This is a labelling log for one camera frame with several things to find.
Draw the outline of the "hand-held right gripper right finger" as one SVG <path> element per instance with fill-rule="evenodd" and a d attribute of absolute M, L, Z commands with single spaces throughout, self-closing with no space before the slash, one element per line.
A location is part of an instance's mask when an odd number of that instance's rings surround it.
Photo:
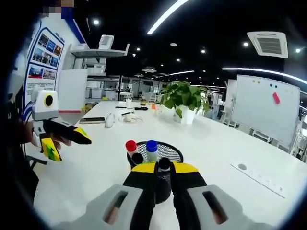
<path fill-rule="evenodd" d="M 170 167 L 173 203 L 182 230 L 272 230 L 254 222 L 242 205 L 216 185 L 206 184 L 197 168 L 173 162 Z"/>

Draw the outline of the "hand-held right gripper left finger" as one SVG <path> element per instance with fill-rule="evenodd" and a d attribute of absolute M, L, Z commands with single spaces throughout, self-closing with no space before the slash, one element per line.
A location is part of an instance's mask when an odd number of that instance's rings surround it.
<path fill-rule="evenodd" d="M 158 164 L 143 163 L 130 171 L 123 184 L 115 184 L 90 201 L 74 221 L 55 230 L 148 230 L 156 205 Z"/>

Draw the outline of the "person's left hand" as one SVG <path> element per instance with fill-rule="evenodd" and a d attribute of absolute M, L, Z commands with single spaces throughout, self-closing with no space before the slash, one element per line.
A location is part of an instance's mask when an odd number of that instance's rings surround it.
<path fill-rule="evenodd" d="M 24 135 L 25 139 L 25 141 L 22 141 L 22 143 L 32 143 L 34 146 L 38 147 L 32 134 L 33 122 L 22 122 L 22 128 L 22 134 Z M 65 139 L 64 137 L 55 136 L 53 133 L 51 134 L 51 139 L 53 140 L 57 149 L 61 149 L 61 143 L 65 144 L 66 146 L 71 145 L 70 140 Z"/>

